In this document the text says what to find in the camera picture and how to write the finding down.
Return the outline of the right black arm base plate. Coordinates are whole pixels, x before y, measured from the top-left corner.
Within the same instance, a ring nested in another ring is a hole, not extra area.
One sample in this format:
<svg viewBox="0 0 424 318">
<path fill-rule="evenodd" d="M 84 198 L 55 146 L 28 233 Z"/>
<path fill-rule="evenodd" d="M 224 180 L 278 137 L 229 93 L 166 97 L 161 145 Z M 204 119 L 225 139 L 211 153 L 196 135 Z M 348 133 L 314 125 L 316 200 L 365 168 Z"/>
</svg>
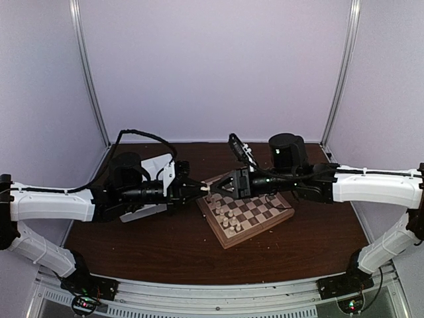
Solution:
<svg viewBox="0 0 424 318">
<path fill-rule="evenodd" d="M 362 272 L 345 272 L 344 274 L 317 280 L 317 287 L 321 299 L 330 299 L 352 293 L 360 293 L 373 286 L 374 281 L 372 276 Z"/>
</svg>

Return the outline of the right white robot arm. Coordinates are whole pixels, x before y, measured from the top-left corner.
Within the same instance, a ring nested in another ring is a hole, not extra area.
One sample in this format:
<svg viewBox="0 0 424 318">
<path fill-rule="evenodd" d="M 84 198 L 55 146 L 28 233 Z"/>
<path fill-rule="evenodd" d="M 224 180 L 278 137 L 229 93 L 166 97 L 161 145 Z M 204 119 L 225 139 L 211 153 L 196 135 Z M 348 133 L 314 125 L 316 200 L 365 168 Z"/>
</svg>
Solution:
<svg viewBox="0 0 424 318">
<path fill-rule="evenodd" d="M 310 164 L 304 139 L 292 133 L 272 136 L 272 167 L 261 168 L 250 147 L 236 134 L 228 144 L 244 167 L 213 182 L 214 193 L 246 199 L 290 191 L 319 203 L 364 201 L 405 207 L 400 220 L 373 243 L 355 252 L 347 273 L 340 277 L 344 292 L 354 292 L 381 265 L 411 245 L 423 242 L 423 168 L 369 170 L 334 163 Z"/>
</svg>

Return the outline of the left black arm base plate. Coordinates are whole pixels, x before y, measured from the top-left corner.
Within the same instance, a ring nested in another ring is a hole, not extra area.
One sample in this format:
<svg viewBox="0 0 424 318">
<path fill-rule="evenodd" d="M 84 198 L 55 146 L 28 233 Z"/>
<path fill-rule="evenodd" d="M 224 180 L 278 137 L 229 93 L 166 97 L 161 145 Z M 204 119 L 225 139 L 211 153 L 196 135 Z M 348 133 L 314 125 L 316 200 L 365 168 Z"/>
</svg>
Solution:
<svg viewBox="0 0 424 318">
<path fill-rule="evenodd" d="M 113 301 L 119 287 L 117 280 L 93 276 L 80 269 L 77 269 L 68 277 L 59 276 L 59 279 L 63 289 L 98 300 Z"/>
</svg>

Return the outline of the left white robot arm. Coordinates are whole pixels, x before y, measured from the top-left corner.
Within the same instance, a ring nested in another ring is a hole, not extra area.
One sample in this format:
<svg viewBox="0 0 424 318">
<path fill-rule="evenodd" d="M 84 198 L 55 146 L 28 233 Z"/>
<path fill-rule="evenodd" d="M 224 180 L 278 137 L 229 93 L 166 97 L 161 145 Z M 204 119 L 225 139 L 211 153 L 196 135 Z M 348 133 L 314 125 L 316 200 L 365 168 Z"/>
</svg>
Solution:
<svg viewBox="0 0 424 318">
<path fill-rule="evenodd" d="M 15 251 L 51 269 L 81 294 L 95 289 L 83 257 L 63 249 L 28 228 L 28 219 L 69 219 L 106 223 L 135 221 L 208 194 L 209 186 L 189 178 L 189 163 L 171 154 L 142 160 L 135 152 L 108 164 L 101 186 L 84 189 L 35 188 L 1 175 L 1 249 Z"/>
</svg>

